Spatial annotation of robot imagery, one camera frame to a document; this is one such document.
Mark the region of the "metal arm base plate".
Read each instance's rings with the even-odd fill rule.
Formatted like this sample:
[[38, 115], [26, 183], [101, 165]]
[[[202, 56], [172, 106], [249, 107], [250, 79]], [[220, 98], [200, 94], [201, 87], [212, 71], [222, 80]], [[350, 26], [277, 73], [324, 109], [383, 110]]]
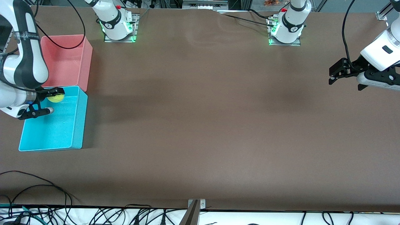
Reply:
[[285, 23], [285, 20], [280, 17], [269, 17], [266, 19], [268, 25], [268, 41], [269, 45], [276, 46], [292, 46], [299, 47], [301, 45], [300, 35], [304, 27], [294, 26], [290, 23]]
[[114, 21], [100, 21], [104, 33], [104, 42], [134, 43], [139, 27], [140, 14], [119, 10]]

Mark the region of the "grey metal bar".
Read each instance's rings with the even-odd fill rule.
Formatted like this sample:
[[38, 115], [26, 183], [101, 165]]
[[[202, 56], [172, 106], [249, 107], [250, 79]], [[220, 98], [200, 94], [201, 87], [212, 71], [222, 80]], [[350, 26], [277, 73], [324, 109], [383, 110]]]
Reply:
[[192, 199], [179, 225], [198, 225], [201, 199]]

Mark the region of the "blue plastic bin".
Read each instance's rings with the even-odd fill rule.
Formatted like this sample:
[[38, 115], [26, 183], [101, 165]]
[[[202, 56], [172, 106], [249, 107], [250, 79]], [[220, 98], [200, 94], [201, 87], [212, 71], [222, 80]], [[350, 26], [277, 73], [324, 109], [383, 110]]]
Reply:
[[64, 87], [64, 91], [65, 96], [61, 102], [42, 102], [42, 107], [54, 109], [52, 114], [24, 121], [19, 151], [82, 148], [88, 96], [79, 86]]

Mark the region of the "grey metal rail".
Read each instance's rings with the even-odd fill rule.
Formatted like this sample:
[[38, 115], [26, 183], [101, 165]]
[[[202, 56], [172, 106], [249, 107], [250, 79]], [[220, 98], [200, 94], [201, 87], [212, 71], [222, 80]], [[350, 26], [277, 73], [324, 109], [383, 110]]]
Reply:
[[182, 0], [182, 9], [228, 10], [228, 0]]

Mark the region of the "metal table bracket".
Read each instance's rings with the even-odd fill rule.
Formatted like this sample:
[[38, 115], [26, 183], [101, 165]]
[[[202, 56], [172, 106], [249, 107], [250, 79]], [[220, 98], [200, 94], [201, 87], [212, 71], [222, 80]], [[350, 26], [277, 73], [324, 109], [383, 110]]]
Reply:
[[205, 199], [194, 199], [194, 198], [190, 198], [190, 199], [188, 200], [187, 208], [189, 208], [190, 205], [191, 205], [195, 200], [198, 200], [198, 201], [199, 201], [200, 210], [203, 210], [203, 209], [206, 208], [206, 200], [205, 200]]

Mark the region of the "aluminium frame profile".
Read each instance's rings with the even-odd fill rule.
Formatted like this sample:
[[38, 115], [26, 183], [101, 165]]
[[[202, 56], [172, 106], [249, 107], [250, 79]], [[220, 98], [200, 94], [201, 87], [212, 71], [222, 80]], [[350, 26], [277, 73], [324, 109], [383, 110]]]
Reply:
[[380, 11], [377, 11], [375, 13], [377, 21], [387, 21], [387, 16], [391, 14], [391, 12], [394, 12], [394, 6], [393, 2], [395, 0], [389, 0], [389, 3], [387, 3]]

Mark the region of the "pink plastic bin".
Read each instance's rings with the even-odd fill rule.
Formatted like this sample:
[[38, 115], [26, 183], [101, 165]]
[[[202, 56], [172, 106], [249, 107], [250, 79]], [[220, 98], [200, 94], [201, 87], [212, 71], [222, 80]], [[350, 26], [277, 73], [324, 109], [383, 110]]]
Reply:
[[83, 35], [41, 38], [49, 78], [43, 87], [79, 86], [87, 91], [93, 48]]

